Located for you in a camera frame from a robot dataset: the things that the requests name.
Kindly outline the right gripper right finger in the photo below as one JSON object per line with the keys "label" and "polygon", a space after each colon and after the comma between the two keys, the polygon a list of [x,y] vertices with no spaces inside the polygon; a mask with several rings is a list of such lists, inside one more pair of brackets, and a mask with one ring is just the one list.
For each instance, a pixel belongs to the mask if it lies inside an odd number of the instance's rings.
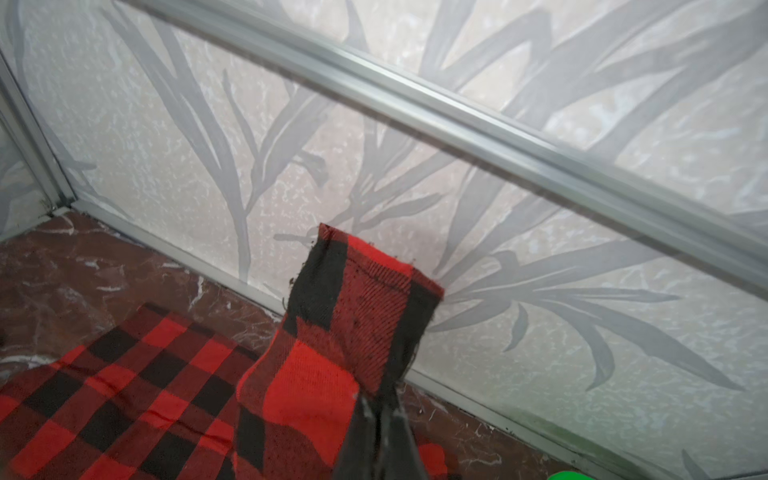
{"label": "right gripper right finger", "polygon": [[429,478],[397,395],[388,399],[380,416],[380,478]]}

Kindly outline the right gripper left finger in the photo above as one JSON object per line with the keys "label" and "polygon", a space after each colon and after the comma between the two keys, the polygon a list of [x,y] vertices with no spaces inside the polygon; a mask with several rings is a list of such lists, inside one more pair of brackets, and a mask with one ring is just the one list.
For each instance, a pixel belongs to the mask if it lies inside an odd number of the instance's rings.
{"label": "right gripper left finger", "polygon": [[372,480],[378,455],[378,415],[365,394],[358,396],[333,480]]}

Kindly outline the red black plaid shirt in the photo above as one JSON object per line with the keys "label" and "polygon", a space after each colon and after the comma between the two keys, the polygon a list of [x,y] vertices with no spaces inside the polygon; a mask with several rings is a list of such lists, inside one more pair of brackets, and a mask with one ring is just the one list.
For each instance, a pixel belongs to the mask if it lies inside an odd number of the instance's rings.
{"label": "red black plaid shirt", "polygon": [[[398,396],[443,295],[413,265],[320,225],[263,354],[146,304],[7,383],[1,474],[332,479],[365,394],[378,415],[381,479],[382,409]],[[458,477],[450,453],[413,435],[428,479]]]}

